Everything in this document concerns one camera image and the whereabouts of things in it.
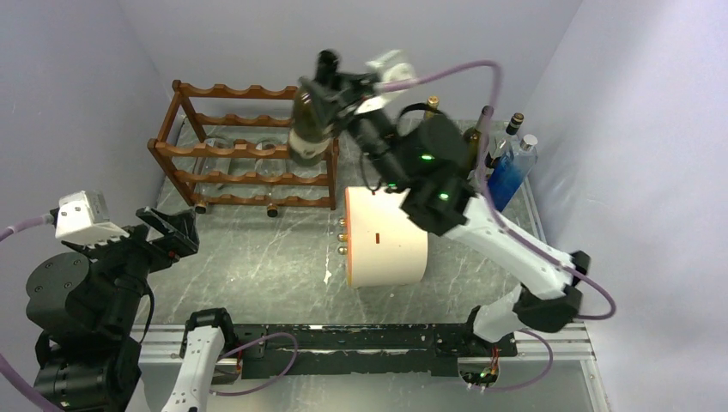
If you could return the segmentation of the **black capped bottle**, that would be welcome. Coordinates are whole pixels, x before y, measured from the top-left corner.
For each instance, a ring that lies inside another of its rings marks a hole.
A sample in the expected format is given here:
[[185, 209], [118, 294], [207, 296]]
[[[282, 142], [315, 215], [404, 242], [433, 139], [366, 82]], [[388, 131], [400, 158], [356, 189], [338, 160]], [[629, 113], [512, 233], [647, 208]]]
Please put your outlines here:
[[324, 49], [318, 54], [313, 79], [300, 79], [287, 142], [290, 157], [299, 166], [317, 165], [331, 143], [332, 132], [327, 130], [331, 107], [324, 97], [337, 88], [338, 64], [338, 54], [332, 49]]

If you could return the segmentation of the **dark bottle white label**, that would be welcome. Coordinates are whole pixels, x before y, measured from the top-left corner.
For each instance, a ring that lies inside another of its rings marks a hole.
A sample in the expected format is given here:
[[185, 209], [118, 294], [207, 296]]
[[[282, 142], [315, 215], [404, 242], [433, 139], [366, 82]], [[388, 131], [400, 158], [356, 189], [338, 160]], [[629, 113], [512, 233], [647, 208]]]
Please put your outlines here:
[[424, 110], [423, 118], [429, 119], [436, 115], [439, 112], [439, 103], [440, 99], [438, 96], [429, 96], [425, 102], [427, 108]]

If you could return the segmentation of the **dark green wine bottle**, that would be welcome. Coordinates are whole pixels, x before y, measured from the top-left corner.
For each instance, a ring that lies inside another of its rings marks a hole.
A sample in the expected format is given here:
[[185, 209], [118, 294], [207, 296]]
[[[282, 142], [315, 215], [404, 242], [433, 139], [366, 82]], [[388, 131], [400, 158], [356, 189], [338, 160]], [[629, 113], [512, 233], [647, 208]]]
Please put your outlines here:
[[488, 131], [486, 120], [494, 112], [494, 108], [490, 105], [486, 105], [482, 108], [479, 118], [476, 123], [465, 130], [463, 134], [463, 140], [467, 145], [467, 157], [464, 163], [464, 170], [467, 173], [472, 172], [476, 168], [476, 162], [480, 150], [480, 141], [483, 134]]

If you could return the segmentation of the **clear glass liquor bottle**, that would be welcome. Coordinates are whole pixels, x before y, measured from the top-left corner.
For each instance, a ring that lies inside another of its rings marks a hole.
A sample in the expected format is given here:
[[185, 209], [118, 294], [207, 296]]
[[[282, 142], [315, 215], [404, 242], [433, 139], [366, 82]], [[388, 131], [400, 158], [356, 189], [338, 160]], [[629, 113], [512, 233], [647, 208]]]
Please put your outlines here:
[[489, 138], [488, 152], [484, 161], [487, 176], [490, 176], [497, 167], [501, 157], [510, 145], [510, 141], [517, 136], [524, 119], [525, 116], [522, 112], [515, 112], [507, 123], [504, 133]]

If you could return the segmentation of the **blue boxed bottle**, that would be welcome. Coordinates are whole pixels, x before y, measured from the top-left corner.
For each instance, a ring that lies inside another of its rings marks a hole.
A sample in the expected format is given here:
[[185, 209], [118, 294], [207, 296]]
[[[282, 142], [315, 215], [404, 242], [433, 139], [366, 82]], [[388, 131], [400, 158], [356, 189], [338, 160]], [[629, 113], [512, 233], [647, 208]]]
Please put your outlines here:
[[532, 134], [514, 137], [488, 180], [494, 207], [502, 212], [537, 163], [538, 139]]

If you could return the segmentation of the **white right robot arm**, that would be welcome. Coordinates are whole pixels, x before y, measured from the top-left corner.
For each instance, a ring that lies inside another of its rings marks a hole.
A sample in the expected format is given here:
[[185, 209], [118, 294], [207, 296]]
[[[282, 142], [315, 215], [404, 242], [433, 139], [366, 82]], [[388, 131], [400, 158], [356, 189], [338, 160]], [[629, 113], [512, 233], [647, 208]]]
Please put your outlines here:
[[378, 82], [374, 74], [301, 77], [291, 148], [305, 157], [319, 143], [347, 132], [379, 173], [380, 187], [403, 194], [400, 208], [411, 222], [480, 252], [517, 279], [512, 292], [471, 311], [463, 334], [471, 354], [486, 354], [517, 330], [555, 333], [577, 319], [588, 255], [545, 244], [477, 192], [465, 172], [467, 144], [442, 111], [415, 104], [428, 117], [401, 134], [383, 109], [367, 109], [378, 97]]

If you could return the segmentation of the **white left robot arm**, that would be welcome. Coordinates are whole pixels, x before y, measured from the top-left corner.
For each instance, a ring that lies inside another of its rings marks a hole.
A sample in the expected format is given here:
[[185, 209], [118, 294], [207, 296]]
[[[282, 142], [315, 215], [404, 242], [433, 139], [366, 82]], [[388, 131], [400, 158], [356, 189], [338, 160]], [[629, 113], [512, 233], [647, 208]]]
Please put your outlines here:
[[28, 277], [27, 318], [41, 332], [33, 389], [45, 409], [124, 410], [141, 378], [142, 344], [131, 334], [149, 275], [197, 253], [197, 216], [149, 207], [137, 226], [111, 223], [83, 200], [53, 209], [49, 222], [67, 252]]

